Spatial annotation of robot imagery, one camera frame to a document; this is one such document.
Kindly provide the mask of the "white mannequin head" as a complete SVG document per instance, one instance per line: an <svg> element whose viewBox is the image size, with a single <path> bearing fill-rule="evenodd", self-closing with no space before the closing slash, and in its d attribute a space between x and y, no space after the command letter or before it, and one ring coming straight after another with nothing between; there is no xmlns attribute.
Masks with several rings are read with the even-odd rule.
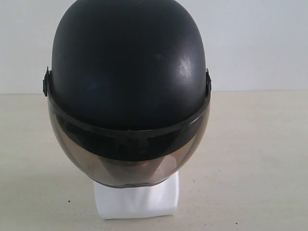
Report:
<svg viewBox="0 0 308 231"><path fill-rule="evenodd" d="M98 214L103 219L172 216L178 206L179 172L149 187L111 188L94 182Z"/></svg>

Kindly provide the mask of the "black helmet with tinted visor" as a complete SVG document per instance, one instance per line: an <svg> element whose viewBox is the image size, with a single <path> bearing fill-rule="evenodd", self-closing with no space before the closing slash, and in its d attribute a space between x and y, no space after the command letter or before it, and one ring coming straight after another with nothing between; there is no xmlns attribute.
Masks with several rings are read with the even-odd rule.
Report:
<svg viewBox="0 0 308 231"><path fill-rule="evenodd" d="M174 0L77 0L43 79L68 158L112 188L157 185L205 132L211 79L199 29Z"/></svg>

